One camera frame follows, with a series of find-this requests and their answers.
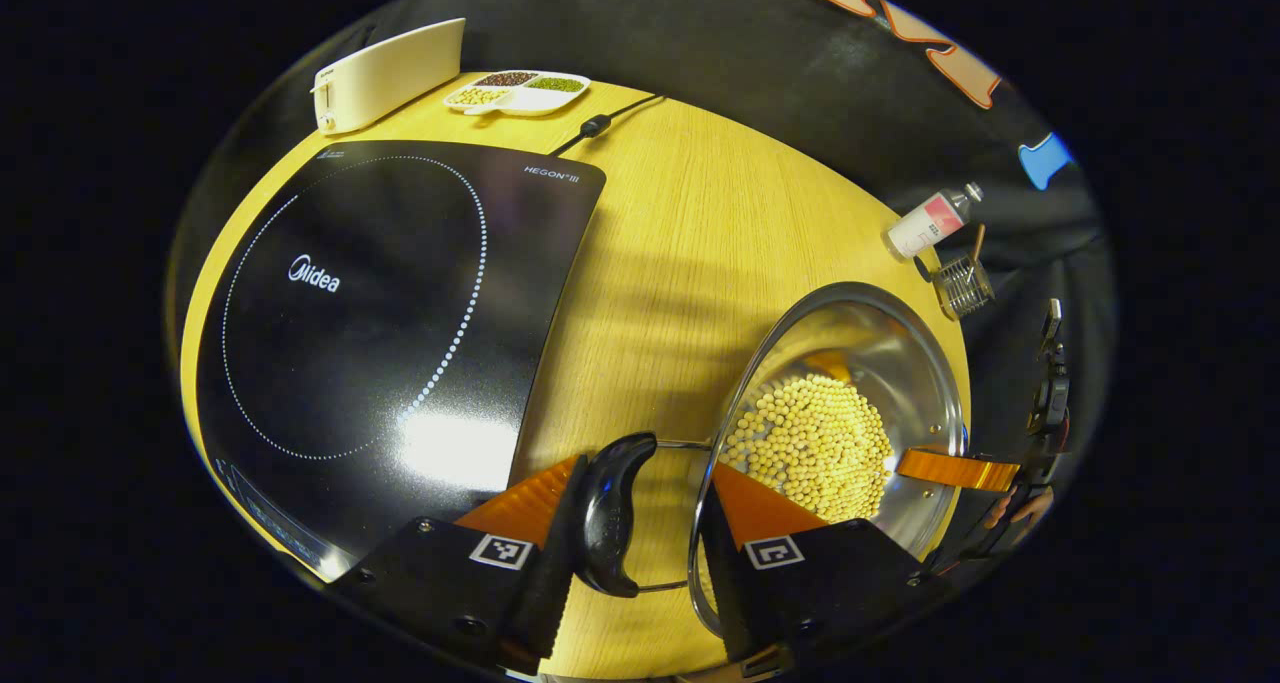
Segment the black cable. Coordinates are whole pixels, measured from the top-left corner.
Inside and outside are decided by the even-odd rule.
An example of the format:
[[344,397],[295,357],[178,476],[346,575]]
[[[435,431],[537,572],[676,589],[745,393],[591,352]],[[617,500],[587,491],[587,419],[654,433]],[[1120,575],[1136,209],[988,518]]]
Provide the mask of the black cable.
[[599,136],[600,133],[604,132],[605,128],[609,127],[609,123],[613,122],[614,115],[622,115],[623,113],[627,113],[627,110],[631,110],[637,105],[649,104],[649,101],[654,98],[663,98],[663,95],[662,93],[650,95],[649,98],[640,98],[635,101],[635,104],[617,109],[613,113],[609,113],[608,115],[600,114],[590,116],[589,119],[586,119],[585,123],[582,123],[581,128],[579,128],[577,134],[573,136],[572,139],[568,139],[567,142],[564,142],[564,145],[557,147],[557,150],[550,151],[548,155],[550,155],[553,159],[557,159],[559,153],[563,153],[566,150],[576,146],[577,142],[580,142],[581,139],[594,139],[595,136]]

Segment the white bottle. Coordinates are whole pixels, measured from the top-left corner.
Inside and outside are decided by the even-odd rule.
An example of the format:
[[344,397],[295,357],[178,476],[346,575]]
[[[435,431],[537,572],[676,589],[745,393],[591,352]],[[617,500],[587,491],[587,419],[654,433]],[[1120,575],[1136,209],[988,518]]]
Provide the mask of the white bottle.
[[973,205],[980,200],[978,183],[965,183],[964,191],[942,188],[884,233],[890,253],[899,260],[911,260],[927,247],[937,246],[969,223]]

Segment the black induction cooktop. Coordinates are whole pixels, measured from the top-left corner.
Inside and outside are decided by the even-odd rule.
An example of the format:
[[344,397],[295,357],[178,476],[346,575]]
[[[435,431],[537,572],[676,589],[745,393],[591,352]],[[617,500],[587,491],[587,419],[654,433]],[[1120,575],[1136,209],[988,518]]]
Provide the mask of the black induction cooktop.
[[326,147],[221,274],[200,427],[241,505],[339,574],[507,487],[598,168],[475,145]]

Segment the wooden table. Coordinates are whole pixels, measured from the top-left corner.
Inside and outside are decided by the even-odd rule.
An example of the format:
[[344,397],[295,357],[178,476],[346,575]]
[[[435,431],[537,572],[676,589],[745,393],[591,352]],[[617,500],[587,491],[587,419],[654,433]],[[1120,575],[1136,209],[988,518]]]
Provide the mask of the wooden table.
[[[440,100],[477,75],[465,73],[366,130],[311,133],[246,203],[261,208],[335,141],[435,139],[548,153],[586,118],[645,96],[594,82],[571,105],[540,118],[444,109]],[[849,134],[858,136],[856,128]],[[608,183],[547,340],[512,482],[623,434],[705,440],[723,413],[723,396],[772,324],[800,297],[833,281],[873,283],[924,318],[950,359],[969,423],[960,326],[942,315],[914,265],[896,263],[882,244],[881,233],[897,215],[846,178],[676,100],[622,115],[564,159],[596,165]],[[920,258],[938,267],[933,249]],[[691,455],[660,451],[636,477],[626,569],[641,586],[685,578]],[[556,654],[541,671],[644,678],[722,663],[724,648],[699,623],[687,591],[614,599],[575,578]]]

